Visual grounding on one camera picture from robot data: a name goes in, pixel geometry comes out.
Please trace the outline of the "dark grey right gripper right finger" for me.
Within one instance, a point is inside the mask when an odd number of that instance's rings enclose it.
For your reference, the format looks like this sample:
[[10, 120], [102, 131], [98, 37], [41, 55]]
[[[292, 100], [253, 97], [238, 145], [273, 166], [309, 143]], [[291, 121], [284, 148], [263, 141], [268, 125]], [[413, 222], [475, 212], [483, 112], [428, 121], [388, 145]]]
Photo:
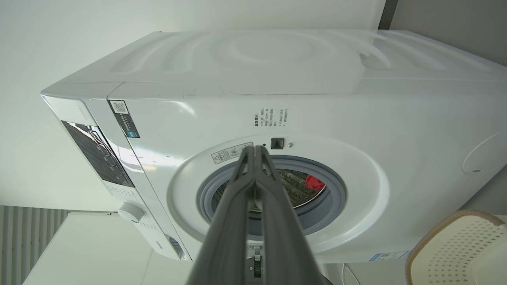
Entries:
[[264, 146], [255, 147], [255, 203], [261, 209], [264, 284], [328, 285]]

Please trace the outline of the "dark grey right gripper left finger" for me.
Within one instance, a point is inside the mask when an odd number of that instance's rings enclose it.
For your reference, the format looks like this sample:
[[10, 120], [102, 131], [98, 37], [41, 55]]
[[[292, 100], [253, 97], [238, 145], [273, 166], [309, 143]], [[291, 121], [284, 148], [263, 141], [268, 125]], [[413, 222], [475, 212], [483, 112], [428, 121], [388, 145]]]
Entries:
[[243, 285], [255, 147], [247, 146], [218, 204], [187, 285]]

